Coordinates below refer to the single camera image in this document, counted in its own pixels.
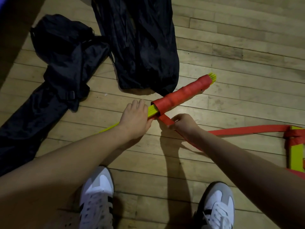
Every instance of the forearm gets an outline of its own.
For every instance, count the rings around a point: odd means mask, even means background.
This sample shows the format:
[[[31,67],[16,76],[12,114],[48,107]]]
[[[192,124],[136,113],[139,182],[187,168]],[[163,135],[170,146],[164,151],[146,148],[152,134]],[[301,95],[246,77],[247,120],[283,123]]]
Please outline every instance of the forearm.
[[[191,141],[278,226],[305,228],[304,180],[204,130]]]
[[[43,155],[2,176],[1,222],[4,225],[7,222],[7,228],[35,228],[45,222],[113,150],[128,140],[127,133],[117,126]],[[17,221],[10,218],[16,215],[14,209],[18,209]]]

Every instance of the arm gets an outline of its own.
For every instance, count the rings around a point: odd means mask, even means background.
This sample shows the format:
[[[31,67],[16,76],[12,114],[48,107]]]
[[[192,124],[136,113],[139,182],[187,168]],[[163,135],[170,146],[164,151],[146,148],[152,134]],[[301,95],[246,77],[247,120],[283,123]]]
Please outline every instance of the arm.
[[[128,104],[118,126],[74,142],[0,177],[3,228],[37,228],[68,200],[115,149],[143,136],[148,107]]]
[[[280,228],[305,228],[305,180],[202,130],[188,114],[170,128],[200,147]]]

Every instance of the person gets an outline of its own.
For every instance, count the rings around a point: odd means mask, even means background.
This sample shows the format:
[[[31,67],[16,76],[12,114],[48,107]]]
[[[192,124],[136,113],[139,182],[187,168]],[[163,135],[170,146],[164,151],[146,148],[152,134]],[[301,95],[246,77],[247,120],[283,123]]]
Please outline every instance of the person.
[[[118,126],[52,151],[0,177],[2,228],[39,228],[84,182],[80,229],[112,228],[113,182],[99,164],[117,148],[142,137],[144,100],[124,110]],[[188,114],[169,128],[201,148],[263,213],[280,228],[305,228],[305,181],[258,156],[202,130]],[[210,184],[194,215],[194,228],[234,224],[234,198],[221,182]]]

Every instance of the shoe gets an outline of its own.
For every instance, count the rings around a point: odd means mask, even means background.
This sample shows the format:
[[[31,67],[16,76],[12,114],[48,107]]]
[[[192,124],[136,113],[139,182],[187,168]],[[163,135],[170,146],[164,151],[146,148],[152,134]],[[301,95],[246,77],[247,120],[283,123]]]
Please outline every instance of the shoe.
[[[232,229],[234,199],[227,184],[213,182],[208,186],[194,214],[193,223],[195,229]]]
[[[113,229],[113,192],[108,169],[99,166],[82,188],[79,229]]]

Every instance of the wooden floor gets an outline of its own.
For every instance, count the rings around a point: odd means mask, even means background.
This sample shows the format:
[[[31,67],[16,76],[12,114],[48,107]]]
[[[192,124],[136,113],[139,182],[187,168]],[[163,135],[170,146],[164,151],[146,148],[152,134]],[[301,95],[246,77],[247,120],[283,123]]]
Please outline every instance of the wooden floor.
[[[180,77],[177,89],[209,72],[217,81],[204,94],[168,113],[189,113],[205,130],[264,124],[305,125],[305,0],[172,0]],[[99,29],[90,0],[46,0],[44,14],[62,14]],[[0,91],[0,125],[43,82],[47,65],[28,37]],[[107,59],[88,82],[77,113],[68,111],[37,156],[118,122],[136,96],[119,90]],[[225,140],[285,166],[280,133]],[[109,168],[115,184],[117,228],[187,228],[209,183],[224,181],[235,197],[235,229],[273,229],[226,175],[157,121],[143,139]],[[44,228],[78,228],[77,194]]]

